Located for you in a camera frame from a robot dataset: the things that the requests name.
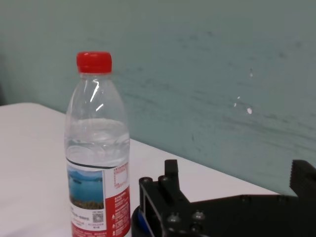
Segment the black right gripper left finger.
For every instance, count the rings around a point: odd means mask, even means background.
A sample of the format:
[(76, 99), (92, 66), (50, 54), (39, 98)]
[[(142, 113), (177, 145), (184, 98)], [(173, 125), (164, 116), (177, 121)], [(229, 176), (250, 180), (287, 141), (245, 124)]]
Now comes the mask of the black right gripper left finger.
[(164, 161), (164, 174), (154, 181), (139, 179), (138, 236), (182, 237), (189, 232), (190, 202), (180, 190), (178, 163)]

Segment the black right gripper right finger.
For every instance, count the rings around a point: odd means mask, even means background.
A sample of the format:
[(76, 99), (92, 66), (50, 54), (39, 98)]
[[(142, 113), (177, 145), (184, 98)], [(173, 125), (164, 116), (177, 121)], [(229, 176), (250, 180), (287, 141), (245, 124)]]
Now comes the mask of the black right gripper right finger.
[(299, 198), (315, 198), (316, 168), (305, 160), (293, 160), (289, 186)]

